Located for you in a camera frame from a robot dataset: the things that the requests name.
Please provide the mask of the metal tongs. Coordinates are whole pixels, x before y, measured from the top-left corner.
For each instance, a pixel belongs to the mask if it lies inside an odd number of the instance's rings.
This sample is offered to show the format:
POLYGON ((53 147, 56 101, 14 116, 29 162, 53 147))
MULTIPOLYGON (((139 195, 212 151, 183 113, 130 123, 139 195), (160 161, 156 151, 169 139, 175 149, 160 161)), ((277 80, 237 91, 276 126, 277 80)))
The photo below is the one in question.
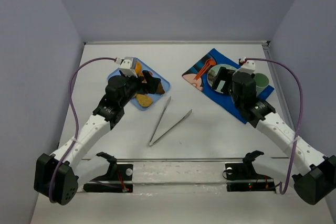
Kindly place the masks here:
POLYGON ((178 108, 175 109, 171 106, 172 97, 169 97, 166 101, 161 114, 154 126, 153 133, 150 136, 148 147, 153 147, 159 141, 163 140, 170 132, 178 127, 182 122, 186 121, 193 110, 190 109, 186 111, 178 111, 178 108))

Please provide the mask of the dark brown bread piece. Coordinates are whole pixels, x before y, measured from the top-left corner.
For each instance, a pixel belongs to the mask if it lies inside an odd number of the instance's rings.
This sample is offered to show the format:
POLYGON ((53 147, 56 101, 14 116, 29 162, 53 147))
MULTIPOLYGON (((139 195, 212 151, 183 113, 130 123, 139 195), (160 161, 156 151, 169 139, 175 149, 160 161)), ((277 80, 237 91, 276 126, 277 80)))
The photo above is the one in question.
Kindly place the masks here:
POLYGON ((158 84, 158 86, 157 86, 157 89, 156 89, 156 92, 155 92, 156 94, 159 94, 159 95, 162 95, 162 94, 164 94, 165 93, 165 90, 164 90, 164 88, 163 88, 163 86, 162 86, 162 83, 160 82, 159 84, 158 84))

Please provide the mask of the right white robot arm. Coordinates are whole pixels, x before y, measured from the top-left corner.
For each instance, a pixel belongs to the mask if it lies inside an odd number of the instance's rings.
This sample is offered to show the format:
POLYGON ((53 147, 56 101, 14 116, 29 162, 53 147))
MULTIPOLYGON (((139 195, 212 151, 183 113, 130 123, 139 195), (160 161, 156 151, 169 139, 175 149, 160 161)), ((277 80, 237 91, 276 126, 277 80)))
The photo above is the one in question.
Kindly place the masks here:
POLYGON ((213 88, 224 81, 222 92, 230 95, 242 118, 267 136, 293 160, 293 188, 298 196, 315 205, 335 190, 335 156, 315 150, 281 119, 275 108, 256 95, 253 74, 220 67, 213 88))

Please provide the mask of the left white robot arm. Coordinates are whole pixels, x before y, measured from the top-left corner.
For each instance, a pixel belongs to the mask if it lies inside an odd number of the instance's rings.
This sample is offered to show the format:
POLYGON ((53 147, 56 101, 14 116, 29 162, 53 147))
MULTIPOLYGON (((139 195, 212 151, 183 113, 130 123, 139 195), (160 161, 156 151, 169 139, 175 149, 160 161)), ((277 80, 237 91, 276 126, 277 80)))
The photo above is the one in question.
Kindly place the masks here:
POLYGON ((93 168, 78 176, 79 163, 88 151, 124 116, 124 107, 136 94, 155 94, 160 78, 144 70, 140 77, 119 74, 109 78, 105 94, 81 129, 73 138, 51 154, 41 154, 36 161, 34 190, 49 198, 51 203, 66 205, 80 184, 107 174, 116 167, 116 159, 99 153, 93 168))

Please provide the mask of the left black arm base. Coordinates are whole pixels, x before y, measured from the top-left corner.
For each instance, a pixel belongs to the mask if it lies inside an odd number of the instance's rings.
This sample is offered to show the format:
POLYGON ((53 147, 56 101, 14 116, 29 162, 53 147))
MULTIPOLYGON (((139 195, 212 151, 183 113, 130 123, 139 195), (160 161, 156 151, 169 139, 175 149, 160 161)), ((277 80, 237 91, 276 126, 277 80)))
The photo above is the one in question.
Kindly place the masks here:
POLYGON ((80 163, 75 173, 78 189, 87 193, 133 192, 133 164, 119 163, 114 156, 105 152, 80 163))

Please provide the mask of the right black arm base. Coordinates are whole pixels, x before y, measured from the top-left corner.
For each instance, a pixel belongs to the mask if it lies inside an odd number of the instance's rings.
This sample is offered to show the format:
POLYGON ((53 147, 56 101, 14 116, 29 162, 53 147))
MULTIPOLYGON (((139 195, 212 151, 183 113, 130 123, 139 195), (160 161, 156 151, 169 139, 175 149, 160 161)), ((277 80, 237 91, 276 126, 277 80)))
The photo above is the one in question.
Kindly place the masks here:
POLYGON ((247 153, 241 162, 225 164, 222 177, 226 180, 228 192, 270 191, 276 192, 276 185, 271 177, 257 174, 253 162, 263 157, 261 151, 247 153))

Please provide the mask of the oval brown bread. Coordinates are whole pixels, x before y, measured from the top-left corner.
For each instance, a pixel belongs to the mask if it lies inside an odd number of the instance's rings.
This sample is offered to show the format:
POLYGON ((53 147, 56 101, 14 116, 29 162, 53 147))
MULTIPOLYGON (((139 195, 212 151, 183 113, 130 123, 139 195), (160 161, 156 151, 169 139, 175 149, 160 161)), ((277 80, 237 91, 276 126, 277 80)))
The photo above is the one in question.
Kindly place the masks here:
POLYGON ((144 77, 144 74, 149 74, 149 75, 151 75, 151 76, 153 76, 153 73, 151 72, 151 71, 148 71, 148 70, 144 70, 144 71, 141 71, 139 74, 138 74, 138 76, 139 77, 144 77))

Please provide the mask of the round tan cookie bread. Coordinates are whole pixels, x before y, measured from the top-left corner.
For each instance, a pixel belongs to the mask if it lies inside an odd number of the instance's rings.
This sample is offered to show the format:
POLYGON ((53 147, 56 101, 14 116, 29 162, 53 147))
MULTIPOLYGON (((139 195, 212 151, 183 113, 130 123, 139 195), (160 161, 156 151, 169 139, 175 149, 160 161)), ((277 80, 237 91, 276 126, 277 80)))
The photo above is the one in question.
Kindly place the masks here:
POLYGON ((153 99, 146 94, 137 94, 136 100, 143 108, 148 108, 153 103, 153 99))

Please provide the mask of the pale green floral plate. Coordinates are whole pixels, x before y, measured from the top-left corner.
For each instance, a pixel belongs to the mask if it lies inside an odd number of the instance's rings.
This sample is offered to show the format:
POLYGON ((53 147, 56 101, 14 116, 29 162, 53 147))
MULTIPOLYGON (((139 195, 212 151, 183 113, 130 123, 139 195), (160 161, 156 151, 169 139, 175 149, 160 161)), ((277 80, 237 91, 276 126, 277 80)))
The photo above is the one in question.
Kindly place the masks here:
MULTIPOLYGON (((220 67, 225 67, 227 69, 233 70, 234 72, 237 70, 235 67, 233 67, 231 65, 227 65, 227 64, 218 64, 218 65, 215 65, 215 66, 211 67, 210 70, 207 73, 207 82, 208 82, 208 84, 210 85, 211 88, 212 88, 212 84, 213 84, 213 81, 214 81, 214 77, 217 75, 220 67)), ((219 93, 219 91, 222 88, 222 86, 224 85, 224 83, 225 83, 224 81, 220 82, 216 92, 219 93)))

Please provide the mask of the light blue tray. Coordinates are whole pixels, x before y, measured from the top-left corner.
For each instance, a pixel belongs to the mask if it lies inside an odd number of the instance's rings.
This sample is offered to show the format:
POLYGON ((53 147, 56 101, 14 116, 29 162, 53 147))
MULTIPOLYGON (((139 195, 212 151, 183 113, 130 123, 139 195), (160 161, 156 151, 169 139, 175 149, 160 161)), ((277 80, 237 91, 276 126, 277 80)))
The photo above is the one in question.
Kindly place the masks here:
MULTIPOLYGON (((156 78, 160 78, 161 79, 161 85, 163 90, 165 91, 165 93, 167 93, 170 90, 170 83, 163 78, 160 74, 158 74, 155 70, 153 70, 151 67, 149 67, 145 62, 143 62, 142 60, 140 60, 139 58, 135 58, 137 60, 137 62, 141 65, 141 70, 147 70, 150 73, 153 74, 153 77, 156 78)), ((113 76, 120 76, 119 73, 119 69, 116 69, 115 71, 111 72, 108 76, 107 76, 107 80, 109 80, 111 77, 113 76)), ((132 98, 130 100, 130 103, 132 103, 137 109, 141 110, 141 111, 145 111, 147 109, 149 109, 151 106, 154 106, 154 104, 161 98, 163 97, 163 94, 147 94, 148 97, 150 97, 152 99, 152 103, 150 106, 148 107, 143 107, 137 100, 136 97, 132 98)))

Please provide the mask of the green cup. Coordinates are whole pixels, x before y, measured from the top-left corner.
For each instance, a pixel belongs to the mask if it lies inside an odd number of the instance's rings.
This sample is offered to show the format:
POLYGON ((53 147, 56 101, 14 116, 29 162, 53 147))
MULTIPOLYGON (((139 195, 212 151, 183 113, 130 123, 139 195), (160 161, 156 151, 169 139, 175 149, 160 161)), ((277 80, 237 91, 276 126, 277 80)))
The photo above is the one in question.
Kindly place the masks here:
POLYGON ((259 92, 262 92, 269 85, 268 77, 262 73, 256 73, 254 76, 254 81, 256 83, 256 90, 259 92))

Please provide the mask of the orange plastic fork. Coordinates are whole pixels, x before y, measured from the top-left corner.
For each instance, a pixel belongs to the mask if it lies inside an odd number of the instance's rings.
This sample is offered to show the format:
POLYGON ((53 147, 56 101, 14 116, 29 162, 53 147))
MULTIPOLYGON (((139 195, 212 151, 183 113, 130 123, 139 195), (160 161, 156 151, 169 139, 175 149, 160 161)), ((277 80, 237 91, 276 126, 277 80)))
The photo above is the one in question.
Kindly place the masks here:
POLYGON ((203 65, 203 67, 200 69, 200 71, 196 74, 194 80, 198 80, 201 78, 201 76, 212 66, 216 65, 216 61, 212 58, 207 59, 203 65))

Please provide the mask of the orange bagel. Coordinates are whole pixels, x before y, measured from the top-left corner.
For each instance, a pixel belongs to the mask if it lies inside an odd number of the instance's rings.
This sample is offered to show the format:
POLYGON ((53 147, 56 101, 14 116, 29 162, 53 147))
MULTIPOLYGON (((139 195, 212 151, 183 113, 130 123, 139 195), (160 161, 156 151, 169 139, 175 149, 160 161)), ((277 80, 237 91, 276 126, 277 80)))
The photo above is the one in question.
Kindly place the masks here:
POLYGON ((139 61, 136 62, 136 65, 135 65, 135 73, 137 75, 139 75, 141 73, 141 70, 142 70, 142 65, 139 61))

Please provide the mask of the blue cartoon placemat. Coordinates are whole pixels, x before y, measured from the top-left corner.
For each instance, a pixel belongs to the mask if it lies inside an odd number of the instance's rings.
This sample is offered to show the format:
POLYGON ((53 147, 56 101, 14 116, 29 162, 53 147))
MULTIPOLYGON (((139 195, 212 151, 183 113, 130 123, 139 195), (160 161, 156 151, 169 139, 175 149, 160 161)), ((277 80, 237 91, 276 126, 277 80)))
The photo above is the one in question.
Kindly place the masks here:
POLYGON ((276 110, 266 101, 274 88, 255 70, 255 60, 244 58, 234 63, 212 49, 182 77, 235 118, 256 127, 276 110))

